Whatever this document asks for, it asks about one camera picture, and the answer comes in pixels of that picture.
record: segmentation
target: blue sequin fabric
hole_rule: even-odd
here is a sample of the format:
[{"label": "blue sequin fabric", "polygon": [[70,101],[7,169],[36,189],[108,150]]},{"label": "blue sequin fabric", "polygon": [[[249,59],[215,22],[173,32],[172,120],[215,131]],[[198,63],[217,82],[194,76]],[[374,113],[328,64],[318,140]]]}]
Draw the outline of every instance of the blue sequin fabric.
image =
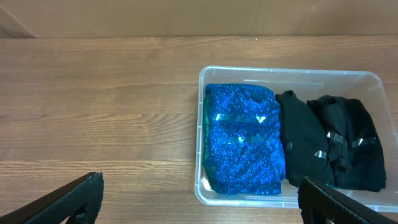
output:
[{"label": "blue sequin fabric", "polygon": [[203,101],[203,166],[219,194],[277,195],[285,178],[274,93],[248,84],[209,84]]}]

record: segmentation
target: tabletop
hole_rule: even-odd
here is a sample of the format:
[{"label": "tabletop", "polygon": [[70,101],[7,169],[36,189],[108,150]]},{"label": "tabletop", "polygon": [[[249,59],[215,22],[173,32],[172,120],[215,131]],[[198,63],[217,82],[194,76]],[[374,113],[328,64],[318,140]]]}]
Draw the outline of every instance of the tabletop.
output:
[{"label": "tabletop", "polygon": [[397,124],[398,36],[0,39],[0,216],[98,171],[97,223],[302,223],[196,199],[207,65],[369,70]]}]

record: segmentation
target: clothing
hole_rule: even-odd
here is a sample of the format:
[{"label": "clothing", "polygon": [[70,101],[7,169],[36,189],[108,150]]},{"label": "clothing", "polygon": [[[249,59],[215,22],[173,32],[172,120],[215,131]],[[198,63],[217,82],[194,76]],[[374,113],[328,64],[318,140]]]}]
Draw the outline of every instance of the clothing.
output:
[{"label": "clothing", "polygon": [[329,151],[325,130],[311,108],[293,91],[275,96],[280,103],[280,139],[285,150],[286,176],[299,187],[305,176],[323,184],[334,181],[326,155]]},{"label": "clothing", "polygon": [[280,106],[269,89],[209,84],[203,101],[203,166],[219,194],[276,195],[285,178]]},{"label": "clothing", "polygon": [[[326,130],[342,135],[346,145],[335,151],[339,169],[332,167],[335,185],[342,189],[378,192],[386,188],[382,146],[370,114],[356,99],[323,96],[308,101]],[[336,157],[328,155],[333,161]]]}]

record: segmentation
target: black cloth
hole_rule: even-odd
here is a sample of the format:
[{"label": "black cloth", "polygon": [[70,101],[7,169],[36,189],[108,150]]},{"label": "black cloth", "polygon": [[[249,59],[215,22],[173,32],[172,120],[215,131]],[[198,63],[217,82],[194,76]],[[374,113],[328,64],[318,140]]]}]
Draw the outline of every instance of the black cloth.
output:
[{"label": "black cloth", "polygon": [[308,101],[323,127],[343,137],[346,145],[337,148],[335,139],[328,154],[335,185],[342,189],[379,192],[386,188],[386,171],[382,146],[372,117],[356,99],[323,96]]},{"label": "black cloth", "polygon": [[327,159],[315,156],[328,152],[325,130],[311,108],[297,99],[293,91],[275,96],[281,105],[280,139],[284,146],[286,176],[299,187],[305,176],[323,184],[333,183],[334,176]]}]

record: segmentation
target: plastic bin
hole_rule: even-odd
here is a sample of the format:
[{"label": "plastic bin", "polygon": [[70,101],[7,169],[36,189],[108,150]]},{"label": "plastic bin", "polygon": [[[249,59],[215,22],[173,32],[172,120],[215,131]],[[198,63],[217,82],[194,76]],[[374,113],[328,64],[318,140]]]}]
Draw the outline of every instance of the plastic bin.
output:
[{"label": "plastic bin", "polygon": [[298,208],[297,188],[282,181],[282,193],[276,196],[221,195],[208,183],[203,160],[203,97],[209,83],[249,83],[265,86],[275,94],[293,90],[306,102],[323,95],[357,98],[371,114],[380,137],[387,172],[387,187],[378,193],[362,190],[340,192],[379,212],[398,212],[398,145],[397,133],[387,104],[381,79],[371,72],[334,70],[296,70],[278,68],[246,68],[208,66],[200,72],[197,161],[195,194],[205,205]]}]

